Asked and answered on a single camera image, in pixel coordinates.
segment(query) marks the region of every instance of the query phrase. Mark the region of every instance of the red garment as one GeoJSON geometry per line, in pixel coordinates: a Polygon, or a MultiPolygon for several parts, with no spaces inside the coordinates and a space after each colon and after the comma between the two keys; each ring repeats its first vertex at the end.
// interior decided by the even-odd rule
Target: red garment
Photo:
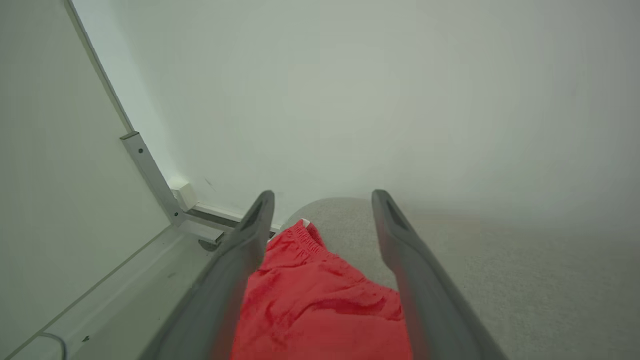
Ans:
{"type": "Polygon", "coordinates": [[[398,292],[327,251],[300,220],[248,280],[233,359],[410,359],[398,292]]]}

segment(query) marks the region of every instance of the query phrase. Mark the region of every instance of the cable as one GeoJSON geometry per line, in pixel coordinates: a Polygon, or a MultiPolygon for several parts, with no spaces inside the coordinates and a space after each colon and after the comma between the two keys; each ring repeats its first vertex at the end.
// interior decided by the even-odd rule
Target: cable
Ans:
{"type": "Polygon", "coordinates": [[[56,340],[58,343],[60,343],[60,348],[62,349],[62,360],[68,360],[67,343],[65,343],[65,341],[62,340],[61,337],[59,337],[58,335],[49,334],[48,332],[42,332],[40,333],[40,336],[52,338],[53,340],[56,340]]]}

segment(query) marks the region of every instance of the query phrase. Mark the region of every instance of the wall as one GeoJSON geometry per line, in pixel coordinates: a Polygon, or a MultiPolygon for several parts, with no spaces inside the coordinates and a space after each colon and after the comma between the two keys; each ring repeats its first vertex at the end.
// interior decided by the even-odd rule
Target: wall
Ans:
{"type": "Polygon", "coordinates": [[[120,34],[88,30],[116,92],[145,89],[157,116],[134,126],[164,129],[165,177],[204,204],[244,213],[272,189],[281,224],[384,188],[408,209],[637,234],[637,2],[103,6],[84,12],[120,34]]]}
{"type": "Polygon", "coordinates": [[[0,3],[0,358],[168,219],[62,0],[0,3]]]}

